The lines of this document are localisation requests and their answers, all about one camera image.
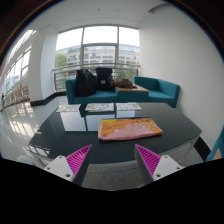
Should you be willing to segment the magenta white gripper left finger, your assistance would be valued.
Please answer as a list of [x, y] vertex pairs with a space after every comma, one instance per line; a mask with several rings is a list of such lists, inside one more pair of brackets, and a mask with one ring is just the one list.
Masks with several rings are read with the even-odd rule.
[[70, 182], [82, 182], [89, 165], [90, 149], [91, 145], [87, 145], [68, 156], [59, 155], [44, 170]]

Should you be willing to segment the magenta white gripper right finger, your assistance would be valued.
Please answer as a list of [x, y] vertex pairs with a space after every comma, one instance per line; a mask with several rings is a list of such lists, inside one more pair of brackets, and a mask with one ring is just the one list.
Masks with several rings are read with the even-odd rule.
[[182, 169], [169, 155], [160, 156], [138, 144], [134, 154], [144, 182], [154, 182]]

